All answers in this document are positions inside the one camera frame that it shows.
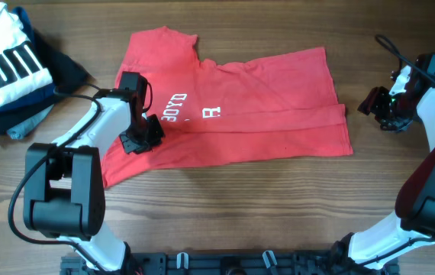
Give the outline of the red soccer t-shirt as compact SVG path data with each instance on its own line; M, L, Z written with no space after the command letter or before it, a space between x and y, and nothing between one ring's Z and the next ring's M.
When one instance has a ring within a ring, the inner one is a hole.
M219 65L200 60L197 43L168 27L131 35L120 72L148 79L165 136L142 154L115 141L101 165L105 187L149 170L351 155L323 47Z

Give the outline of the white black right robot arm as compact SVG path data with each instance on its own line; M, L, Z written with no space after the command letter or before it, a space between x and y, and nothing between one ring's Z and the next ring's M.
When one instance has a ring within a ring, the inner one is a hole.
M401 187L391 214L319 257L329 274L392 274L399 256L435 244L435 53L420 55L391 77L394 85L373 89L359 111L374 114L384 131L419 121L430 153Z

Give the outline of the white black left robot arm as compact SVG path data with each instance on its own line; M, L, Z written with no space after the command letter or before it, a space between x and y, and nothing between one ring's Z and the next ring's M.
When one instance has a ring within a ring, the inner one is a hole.
M98 89L89 112L65 135L49 144L32 144L26 173L14 191L8 222L15 227L18 195L24 196L27 229L40 232L45 245L69 245L77 255L64 257L61 274L141 274L129 245L105 224L102 158L114 141L125 154L142 154L161 144L164 132L156 115L148 115L153 90L139 73L124 72L119 86Z

